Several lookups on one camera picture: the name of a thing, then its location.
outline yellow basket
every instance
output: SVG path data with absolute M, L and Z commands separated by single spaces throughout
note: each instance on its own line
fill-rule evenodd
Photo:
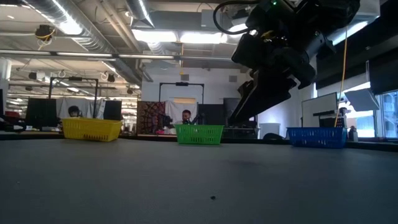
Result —
M 68 139 L 110 142 L 119 137 L 121 121 L 92 118 L 62 119 L 63 133 Z

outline green basket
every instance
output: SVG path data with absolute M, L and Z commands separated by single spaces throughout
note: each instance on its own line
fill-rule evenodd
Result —
M 223 125 L 176 124 L 177 141 L 180 144 L 220 144 Z

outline gray table surface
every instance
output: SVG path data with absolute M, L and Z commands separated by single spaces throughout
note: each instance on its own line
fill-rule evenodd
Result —
M 0 141 L 0 223 L 397 222 L 393 152 Z

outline desk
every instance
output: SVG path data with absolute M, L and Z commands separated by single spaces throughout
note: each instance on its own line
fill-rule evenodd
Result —
M 398 221 L 394 152 L 128 139 L 0 144 L 0 223 Z

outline blue basket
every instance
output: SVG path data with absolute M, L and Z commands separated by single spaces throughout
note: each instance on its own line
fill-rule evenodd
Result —
M 341 149 L 346 144 L 346 128 L 287 128 L 290 143 L 297 147 Z

